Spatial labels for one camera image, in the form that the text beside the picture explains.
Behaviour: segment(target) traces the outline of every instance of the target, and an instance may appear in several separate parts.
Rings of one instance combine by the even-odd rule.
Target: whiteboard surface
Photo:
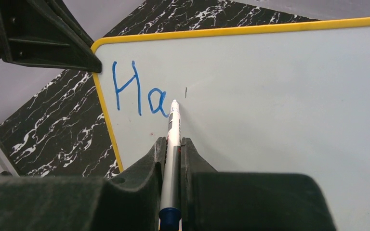
[[[339,230],[370,230],[370,27],[105,44],[96,55],[124,168],[166,136],[147,97],[158,88],[217,170],[307,174]],[[136,79],[117,109],[114,61],[119,88],[135,61],[141,115]]]

